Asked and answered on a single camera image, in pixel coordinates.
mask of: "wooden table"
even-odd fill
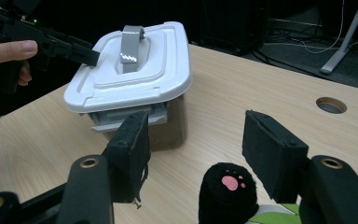
[[[241,155],[245,111],[268,114],[310,147],[358,174],[358,89],[190,46],[194,82],[186,93],[188,137],[176,149],[153,151],[143,206],[115,203],[116,223],[198,223],[205,172],[220,161],[250,170]],[[100,154],[107,138],[88,116],[66,107],[65,86],[0,119],[0,191],[22,202],[66,182],[76,159]],[[333,97],[343,114],[322,111]],[[257,180],[259,203],[273,203]]]

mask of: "black equipment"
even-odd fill
[[[100,53],[92,50],[91,43],[29,21],[41,0],[0,0],[0,41],[34,40],[38,53],[32,59],[34,67],[46,71],[50,58],[62,57],[77,63],[95,66]],[[0,63],[0,92],[14,93],[22,62]]]
[[[102,155],[75,161],[66,184],[25,203],[0,192],[0,224],[115,223],[113,203],[135,203],[148,176],[148,114],[129,115]]]
[[[304,224],[358,223],[358,175],[308,146],[272,117],[246,111],[242,155],[276,203],[296,203]]]
[[[202,0],[200,45],[234,55],[261,47],[267,31],[270,0]]]

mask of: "pink paw print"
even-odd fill
[[[226,172],[227,175],[223,176],[222,183],[228,188],[228,190],[234,191],[238,188],[238,186],[241,186],[243,189],[246,187],[245,183],[241,183],[241,181],[243,181],[243,176],[237,176],[235,171],[231,173],[229,170],[226,170]]]

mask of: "clear plastic box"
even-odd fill
[[[64,94],[68,108],[88,114],[91,128],[109,138],[130,113],[147,110],[151,149],[181,145],[187,136],[185,92],[192,83],[183,25],[126,26],[93,49],[101,53],[97,66],[79,67]]]

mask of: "black plush toy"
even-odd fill
[[[243,224],[258,210],[255,181],[242,166],[219,162],[200,188],[200,224]]]

